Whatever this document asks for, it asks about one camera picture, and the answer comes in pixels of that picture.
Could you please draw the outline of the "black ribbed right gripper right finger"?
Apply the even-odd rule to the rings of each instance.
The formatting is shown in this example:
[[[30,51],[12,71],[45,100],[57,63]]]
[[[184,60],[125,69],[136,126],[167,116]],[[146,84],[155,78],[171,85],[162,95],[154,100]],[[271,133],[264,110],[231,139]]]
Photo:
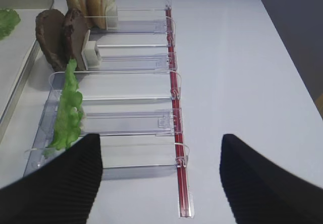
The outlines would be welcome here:
[[[219,173],[236,223],[322,223],[322,188],[224,134]]]

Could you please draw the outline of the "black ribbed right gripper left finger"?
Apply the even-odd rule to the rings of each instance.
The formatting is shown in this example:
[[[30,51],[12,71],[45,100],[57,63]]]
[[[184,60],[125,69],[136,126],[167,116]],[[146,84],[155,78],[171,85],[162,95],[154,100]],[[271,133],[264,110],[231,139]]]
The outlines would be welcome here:
[[[102,173],[100,136],[88,134],[1,189],[1,223],[86,223]]]

